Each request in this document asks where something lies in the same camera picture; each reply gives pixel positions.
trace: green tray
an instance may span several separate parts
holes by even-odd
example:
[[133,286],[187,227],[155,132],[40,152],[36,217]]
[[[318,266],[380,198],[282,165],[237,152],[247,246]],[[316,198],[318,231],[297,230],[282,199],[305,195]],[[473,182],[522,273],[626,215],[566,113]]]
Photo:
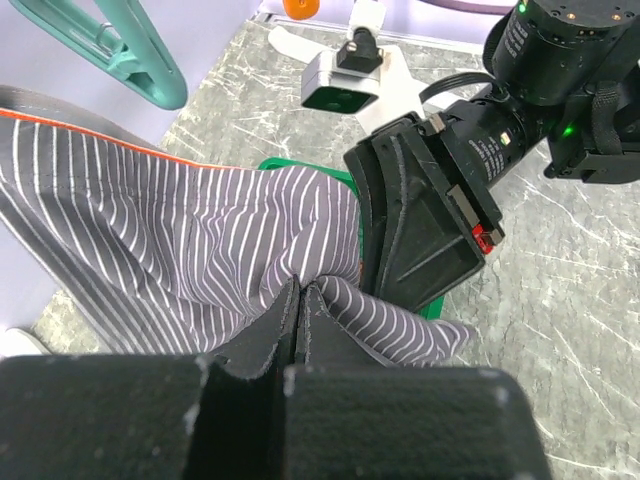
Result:
[[[296,162],[294,160],[287,160],[286,158],[268,158],[260,164],[258,170],[274,170],[276,168],[290,167],[292,165],[303,165],[305,167],[315,168],[327,175],[331,175],[336,180],[340,180],[347,187],[349,187],[353,193],[358,194],[356,184],[348,172],[342,172],[340,170],[334,170],[333,168],[320,167],[318,165],[311,165],[310,163]],[[362,246],[362,230],[360,230],[360,245]],[[444,297],[440,297],[434,300],[430,305],[424,307],[420,312],[420,316],[427,320],[435,320],[440,318],[442,314],[442,306],[444,305]]]

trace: green led light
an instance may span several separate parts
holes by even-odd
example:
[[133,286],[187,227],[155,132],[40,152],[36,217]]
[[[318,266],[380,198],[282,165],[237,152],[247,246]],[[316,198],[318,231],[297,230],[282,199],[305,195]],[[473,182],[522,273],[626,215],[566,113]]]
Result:
[[500,134],[500,143],[502,143],[505,147],[511,143],[511,137],[507,132],[502,132]]
[[569,135],[573,134],[573,132],[575,132],[576,129],[574,127],[572,127],[571,125],[569,125],[567,128],[564,129],[564,132],[562,132],[562,136],[563,137],[568,137]]

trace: teal object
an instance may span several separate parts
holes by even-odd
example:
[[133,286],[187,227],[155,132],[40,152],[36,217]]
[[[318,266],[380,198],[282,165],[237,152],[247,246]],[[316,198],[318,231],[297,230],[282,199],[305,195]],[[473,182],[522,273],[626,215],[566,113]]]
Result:
[[[319,165],[312,165],[310,163],[304,162],[296,162],[294,160],[287,160],[286,158],[273,157],[268,158],[267,160],[262,162],[258,167],[258,170],[274,170],[276,168],[290,167],[293,165],[303,165],[305,167],[315,168],[316,170],[326,173],[327,175],[331,175],[333,178],[335,178],[336,180],[340,180],[347,187],[349,187],[353,191],[353,193],[358,195],[358,188],[356,187],[356,183],[353,181],[353,177],[351,177],[351,174],[348,172],[342,172],[340,170],[334,170],[333,168],[321,167]],[[360,229],[360,246],[362,248],[362,229]],[[440,297],[420,310],[418,314],[427,320],[436,320],[440,318],[443,306],[444,297]]]
[[187,103],[178,65],[138,0],[94,0],[100,23],[72,0],[10,0],[25,17],[96,67],[166,110]]

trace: orange cap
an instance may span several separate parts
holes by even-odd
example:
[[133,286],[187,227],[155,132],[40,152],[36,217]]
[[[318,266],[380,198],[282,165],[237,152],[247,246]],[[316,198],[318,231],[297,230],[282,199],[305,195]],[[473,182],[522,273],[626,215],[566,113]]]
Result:
[[318,13],[320,0],[283,0],[284,11],[294,20],[306,20]]

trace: gray striped cloth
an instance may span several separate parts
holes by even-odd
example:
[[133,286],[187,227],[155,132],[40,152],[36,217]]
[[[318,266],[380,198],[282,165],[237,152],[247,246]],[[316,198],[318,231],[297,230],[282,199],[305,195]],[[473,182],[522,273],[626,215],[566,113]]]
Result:
[[0,215],[114,353],[211,351],[294,275],[393,364],[446,359],[472,334],[358,290],[357,200],[313,169],[198,165],[0,110]]

